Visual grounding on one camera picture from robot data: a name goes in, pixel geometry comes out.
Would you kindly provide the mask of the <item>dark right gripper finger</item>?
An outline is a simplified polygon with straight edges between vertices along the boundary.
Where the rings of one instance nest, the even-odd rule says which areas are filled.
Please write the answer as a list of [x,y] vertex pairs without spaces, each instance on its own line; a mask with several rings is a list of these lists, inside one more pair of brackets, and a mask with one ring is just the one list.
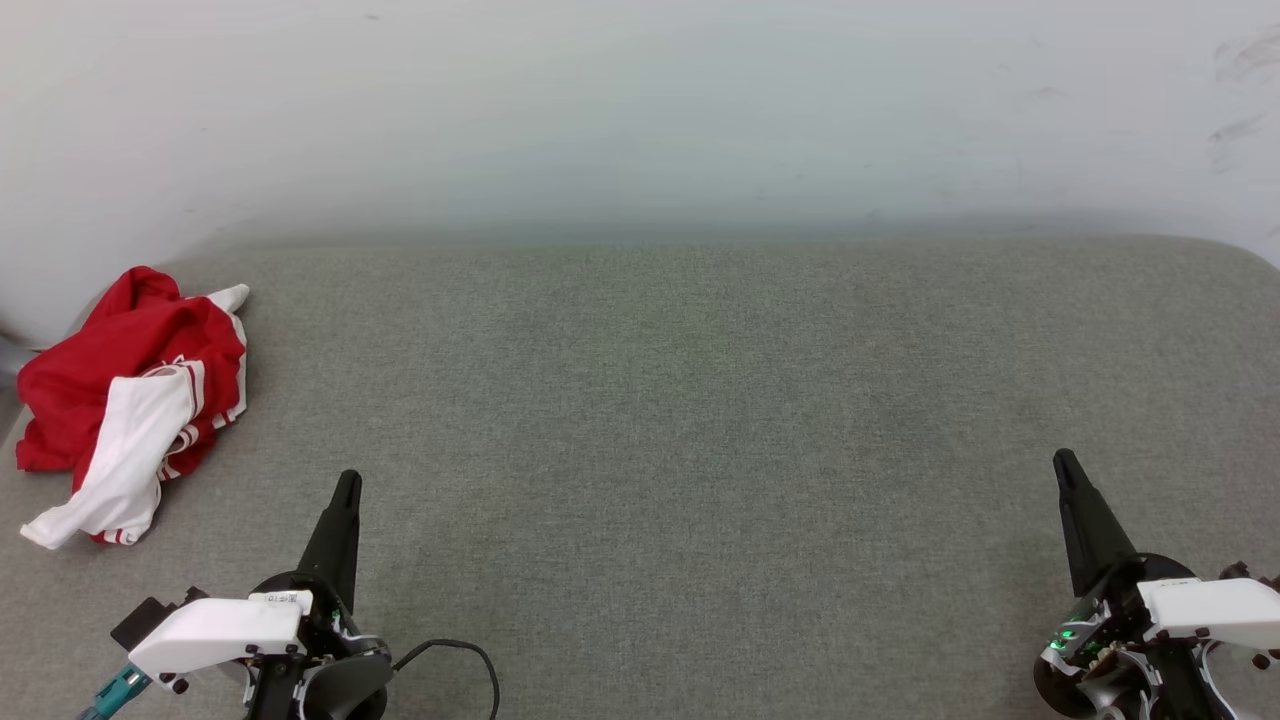
[[1100,582],[1135,582],[1140,578],[1137,550],[1078,457],[1076,460],[1074,515],[1084,553],[1082,570],[1085,571],[1085,593]]
[[1071,582],[1071,592],[1075,598],[1085,593],[1085,571],[1082,570],[1084,553],[1082,551],[1079,530],[1074,515],[1076,496],[1076,465],[1078,460],[1071,450],[1057,450],[1053,454],[1053,471],[1059,487],[1059,514],[1062,524],[1062,538],[1068,557],[1068,571]]

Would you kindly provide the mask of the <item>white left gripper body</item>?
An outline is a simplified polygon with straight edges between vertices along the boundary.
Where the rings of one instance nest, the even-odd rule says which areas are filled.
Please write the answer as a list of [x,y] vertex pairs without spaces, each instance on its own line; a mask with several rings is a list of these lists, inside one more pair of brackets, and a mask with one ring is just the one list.
[[243,598],[196,597],[164,610],[131,642],[128,660],[157,680],[232,662],[291,659],[308,667],[385,652],[385,641],[357,629],[330,580],[288,571]]

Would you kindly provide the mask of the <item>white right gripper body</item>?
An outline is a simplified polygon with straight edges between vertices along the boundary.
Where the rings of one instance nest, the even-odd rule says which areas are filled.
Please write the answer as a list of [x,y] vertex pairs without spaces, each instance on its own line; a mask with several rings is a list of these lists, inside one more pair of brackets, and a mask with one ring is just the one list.
[[1277,589],[1249,577],[1202,580],[1165,556],[1123,559],[1076,600],[1050,635],[1050,666],[1094,666],[1120,650],[1162,643],[1279,647]]

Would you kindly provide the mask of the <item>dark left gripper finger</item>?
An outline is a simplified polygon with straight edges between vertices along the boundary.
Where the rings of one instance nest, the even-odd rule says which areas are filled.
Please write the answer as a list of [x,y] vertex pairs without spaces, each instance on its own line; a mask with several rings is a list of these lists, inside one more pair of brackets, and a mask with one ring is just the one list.
[[358,471],[346,473],[346,609],[355,612],[356,571],[358,566],[360,505],[362,477]]
[[329,505],[323,510],[303,550],[298,571],[319,577],[334,589],[346,606],[346,473],[334,488]]

